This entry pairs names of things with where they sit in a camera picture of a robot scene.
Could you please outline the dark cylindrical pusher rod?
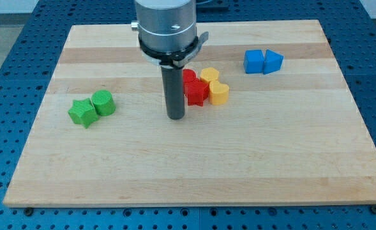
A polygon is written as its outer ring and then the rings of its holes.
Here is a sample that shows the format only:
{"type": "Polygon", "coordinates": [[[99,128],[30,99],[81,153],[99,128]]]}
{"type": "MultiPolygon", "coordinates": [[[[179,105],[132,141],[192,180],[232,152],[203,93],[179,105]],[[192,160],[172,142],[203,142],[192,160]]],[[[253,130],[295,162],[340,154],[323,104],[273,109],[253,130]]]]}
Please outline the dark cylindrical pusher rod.
{"type": "Polygon", "coordinates": [[[183,70],[162,66],[161,71],[167,116],[173,120],[181,119],[185,114],[183,70]]]}

